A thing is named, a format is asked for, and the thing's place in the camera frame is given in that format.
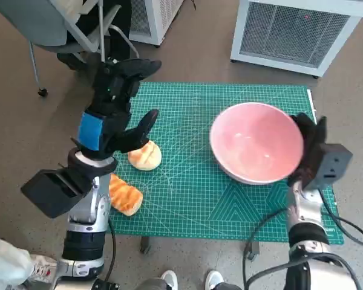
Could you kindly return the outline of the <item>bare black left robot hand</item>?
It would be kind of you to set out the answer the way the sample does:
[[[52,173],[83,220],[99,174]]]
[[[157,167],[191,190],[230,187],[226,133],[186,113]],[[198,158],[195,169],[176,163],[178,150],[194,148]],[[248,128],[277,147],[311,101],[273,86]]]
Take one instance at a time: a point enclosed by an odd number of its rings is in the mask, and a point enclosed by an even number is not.
[[[131,99],[140,82],[155,74],[162,62],[149,59],[110,59],[101,63],[93,82],[94,97],[82,113],[78,134],[72,141],[92,160],[104,160],[115,151],[127,153],[149,142],[158,109],[148,111],[136,127],[128,129]]]

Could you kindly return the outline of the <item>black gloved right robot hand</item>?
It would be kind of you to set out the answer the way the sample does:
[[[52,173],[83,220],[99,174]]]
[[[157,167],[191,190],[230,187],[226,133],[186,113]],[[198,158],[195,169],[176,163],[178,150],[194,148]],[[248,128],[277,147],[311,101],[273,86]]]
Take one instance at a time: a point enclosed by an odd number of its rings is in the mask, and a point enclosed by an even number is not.
[[[326,141],[327,117],[322,116],[317,123],[303,112],[298,115],[290,115],[290,117],[302,135],[303,153],[298,167],[287,178],[287,185],[291,187],[297,181],[302,181],[303,185],[307,185],[315,177],[319,167],[319,161],[315,159],[315,150],[319,144]]]

